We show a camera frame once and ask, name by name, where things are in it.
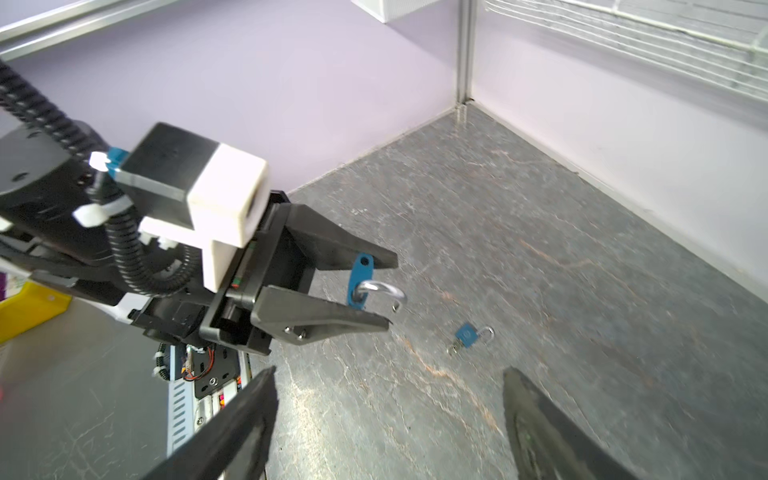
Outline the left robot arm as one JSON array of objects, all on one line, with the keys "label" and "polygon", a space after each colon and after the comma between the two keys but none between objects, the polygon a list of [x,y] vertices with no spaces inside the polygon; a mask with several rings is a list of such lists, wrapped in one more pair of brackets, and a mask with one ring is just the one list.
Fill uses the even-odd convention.
[{"label": "left robot arm", "polygon": [[268,355],[383,332],[374,279],[395,252],[343,229],[270,185],[265,160],[157,123],[132,150],[71,119],[10,66],[1,106],[1,257],[40,285],[115,306],[146,298],[128,322],[163,344]]}]

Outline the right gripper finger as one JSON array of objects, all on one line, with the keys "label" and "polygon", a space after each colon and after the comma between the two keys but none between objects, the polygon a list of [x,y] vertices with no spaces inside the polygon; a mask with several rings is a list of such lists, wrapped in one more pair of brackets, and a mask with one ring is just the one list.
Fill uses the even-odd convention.
[{"label": "right gripper finger", "polygon": [[520,479],[634,479],[526,375],[503,372],[507,434]]}]

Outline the large teal padlock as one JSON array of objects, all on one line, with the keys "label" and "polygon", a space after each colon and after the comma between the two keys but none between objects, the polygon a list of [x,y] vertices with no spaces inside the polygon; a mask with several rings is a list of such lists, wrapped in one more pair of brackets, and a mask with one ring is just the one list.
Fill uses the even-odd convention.
[{"label": "large teal padlock", "polygon": [[374,280],[374,258],[372,255],[360,253],[355,258],[347,286],[347,305],[353,309],[362,310],[369,294],[378,293],[393,299],[392,311],[398,312],[408,302],[406,293],[394,285]]}]

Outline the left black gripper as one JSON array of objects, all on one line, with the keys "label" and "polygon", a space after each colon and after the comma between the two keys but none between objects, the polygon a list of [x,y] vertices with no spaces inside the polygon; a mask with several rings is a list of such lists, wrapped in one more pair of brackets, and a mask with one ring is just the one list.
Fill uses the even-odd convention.
[{"label": "left black gripper", "polygon": [[[315,272],[310,261],[322,271],[350,270],[359,254],[371,255],[375,269],[399,266],[395,252],[353,235],[307,205],[292,204],[283,191],[271,191],[254,236],[236,252],[202,319],[200,337],[267,356],[273,338],[303,346],[344,334],[388,331],[384,316],[304,294]],[[262,478],[279,406],[275,373],[274,366],[261,370],[145,477],[217,479],[253,438],[245,477]]]}]

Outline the small teal padlock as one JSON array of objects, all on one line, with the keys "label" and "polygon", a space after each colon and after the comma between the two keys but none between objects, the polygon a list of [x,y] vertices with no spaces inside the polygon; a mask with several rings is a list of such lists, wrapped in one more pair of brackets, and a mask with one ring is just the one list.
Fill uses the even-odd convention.
[{"label": "small teal padlock", "polygon": [[495,338],[495,330],[490,326],[476,328],[471,323],[465,323],[457,329],[454,338],[453,342],[461,342],[463,348],[470,348],[480,340],[485,342],[493,340]]}]

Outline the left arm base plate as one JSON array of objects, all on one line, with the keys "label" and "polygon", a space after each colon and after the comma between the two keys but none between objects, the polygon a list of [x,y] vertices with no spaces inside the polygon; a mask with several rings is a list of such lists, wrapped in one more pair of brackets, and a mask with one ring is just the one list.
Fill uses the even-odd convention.
[{"label": "left arm base plate", "polygon": [[188,345],[161,343],[154,361],[153,374],[156,377],[191,383],[198,400],[217,395],[219,402],[226,402],[227,388],[241,390],[245,384],[240,356],[230,348],[209,346],[203,350]]}]

